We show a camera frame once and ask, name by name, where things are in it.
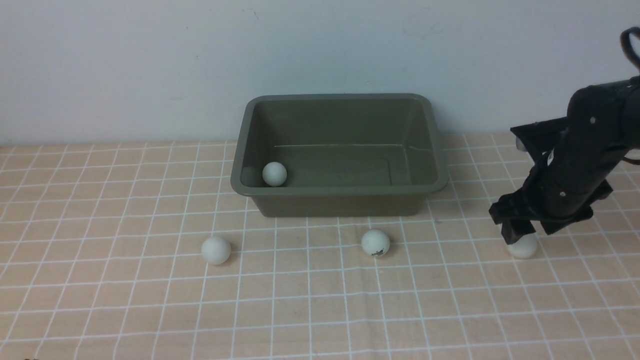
plastic tub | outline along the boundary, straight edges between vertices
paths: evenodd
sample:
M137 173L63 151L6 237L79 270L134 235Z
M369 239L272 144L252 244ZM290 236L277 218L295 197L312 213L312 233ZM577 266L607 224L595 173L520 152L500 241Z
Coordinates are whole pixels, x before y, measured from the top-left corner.
M262 180L271 161L287 169L280 187ZM258 97L231 172L265 217L413 215L448 181L431 104L415 94Z

ball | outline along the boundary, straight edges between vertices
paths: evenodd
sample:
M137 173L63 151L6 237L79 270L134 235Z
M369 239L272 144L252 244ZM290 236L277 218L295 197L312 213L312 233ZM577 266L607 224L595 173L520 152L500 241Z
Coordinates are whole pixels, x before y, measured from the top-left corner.
M376 257L387 253L391 246L391 241L384 231L371 229L362 235L362 250L367 254Z
M538 237L535 234L527 234L511 245L507 245L507 251L514 258L529 259L538 249Z
M213 265L224 263L231 255L231 245L223 238L214 236L202 243L202 257Z
M262 178L269 186L280 186L287 179L287 169L281 163L271 162L262 169Z

white wall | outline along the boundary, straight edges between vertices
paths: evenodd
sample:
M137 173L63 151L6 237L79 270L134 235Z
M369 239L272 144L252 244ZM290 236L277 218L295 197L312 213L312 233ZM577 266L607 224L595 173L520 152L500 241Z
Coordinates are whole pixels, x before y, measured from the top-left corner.
M0 143L217 140L266 94L416 92L441 131L633 76L638 0L5 0Z

black cable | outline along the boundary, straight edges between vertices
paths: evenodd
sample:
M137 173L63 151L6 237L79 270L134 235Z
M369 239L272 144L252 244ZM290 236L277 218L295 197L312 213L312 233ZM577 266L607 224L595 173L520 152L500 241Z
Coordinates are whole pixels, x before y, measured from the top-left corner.
M631 165L640 165L640 159L622 158L622 161L624 161L625 163L629 163Z
M640 40L640 28L633 27L622 32L620 35L620 44L622 45L622 51L632 64L634 64L638 71L640 71L640 56L634 50L631 45L631 34L635 35Z

robotic arm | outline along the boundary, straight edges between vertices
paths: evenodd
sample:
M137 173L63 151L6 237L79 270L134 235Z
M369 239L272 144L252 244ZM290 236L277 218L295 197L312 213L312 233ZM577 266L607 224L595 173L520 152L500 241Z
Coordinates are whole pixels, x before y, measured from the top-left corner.
M620 36L625 56L640 71L640 56L631 35ZM511 129L535 165L521 189L503 195L489 214L502 224L508 245L535 233L531 221L540 221L547 234L588 220L591 204L605 199L613 189L606 177L631 149L640 149L640 76L626 81L592 85L574 93L567 116Z

